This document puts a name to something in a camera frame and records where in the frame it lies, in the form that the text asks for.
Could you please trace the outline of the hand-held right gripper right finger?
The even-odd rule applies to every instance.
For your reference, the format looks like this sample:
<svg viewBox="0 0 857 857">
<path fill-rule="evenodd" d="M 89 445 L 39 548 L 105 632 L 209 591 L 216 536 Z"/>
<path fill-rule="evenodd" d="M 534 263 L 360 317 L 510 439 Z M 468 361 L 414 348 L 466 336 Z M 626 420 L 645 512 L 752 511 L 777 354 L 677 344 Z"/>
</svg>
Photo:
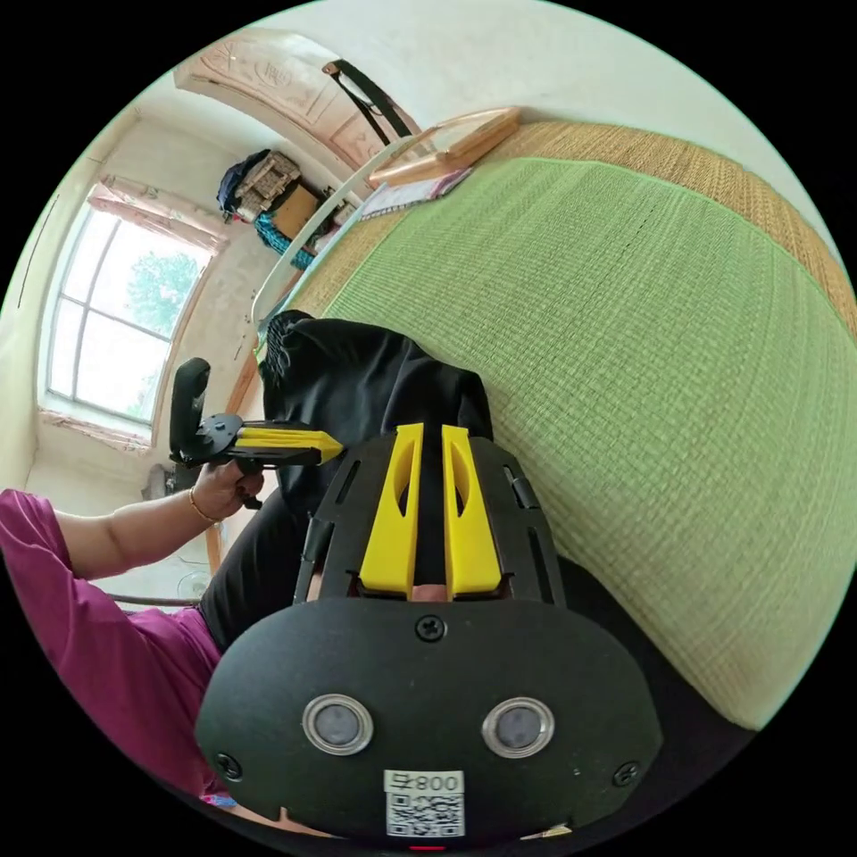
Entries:
<svg viewBox="0 0 857 857">
<path fill-rule="evenodd" d="M 502 575 L 468 430 L 443 426 L 441 447 L 447 596 L 489 595 Z"/>
</svg>

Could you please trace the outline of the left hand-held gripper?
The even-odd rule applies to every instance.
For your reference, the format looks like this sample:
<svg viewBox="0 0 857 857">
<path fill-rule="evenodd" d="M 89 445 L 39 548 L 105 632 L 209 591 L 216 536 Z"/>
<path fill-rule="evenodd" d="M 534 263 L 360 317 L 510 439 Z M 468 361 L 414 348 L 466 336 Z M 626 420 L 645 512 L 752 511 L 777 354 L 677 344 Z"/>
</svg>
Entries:
<svg viewBox="0 0 857 857">
<path fill-rule="evenodd" d="M 189 470 L 241 461 L 247 472 L 319 466 L 321 452 L 343 446 L 324 431 L 283 420 L 245 420 L 232 414 L 203 419 L 196 428 L 171 428 L 171 459 Z"/>
</svg>

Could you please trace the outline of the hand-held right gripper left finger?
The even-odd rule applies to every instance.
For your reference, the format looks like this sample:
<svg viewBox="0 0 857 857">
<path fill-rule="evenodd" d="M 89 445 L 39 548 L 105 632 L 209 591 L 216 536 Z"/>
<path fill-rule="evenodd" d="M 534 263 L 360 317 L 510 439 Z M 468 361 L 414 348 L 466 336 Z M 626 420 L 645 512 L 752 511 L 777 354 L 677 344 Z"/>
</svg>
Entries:
<svg viewBox="0 0 857 857">
<path fill-rule="evenodd" d="M 408 597 L 414 579 L 424 427 L 396 428 L 378 506 L 360 567 L 363 588 Z"/>
</svg>

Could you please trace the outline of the person's left hand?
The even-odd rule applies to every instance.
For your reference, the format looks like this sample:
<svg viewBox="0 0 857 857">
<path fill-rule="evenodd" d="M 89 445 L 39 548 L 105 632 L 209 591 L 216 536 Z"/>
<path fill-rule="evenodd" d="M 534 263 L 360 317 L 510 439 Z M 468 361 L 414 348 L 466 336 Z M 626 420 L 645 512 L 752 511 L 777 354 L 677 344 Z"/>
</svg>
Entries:
<svg viewBox="0 0 857 857">
<path fill-rule="evenodd" d="M 241 461 L 208 463 L 203 466 L 196 483 L 189 489 L 189 502 L 196 514 L 212 525 L 233 516 L 246 500 L 255 500 L 262 491 L 262 472 L 245 473 Z"/>
</svg>

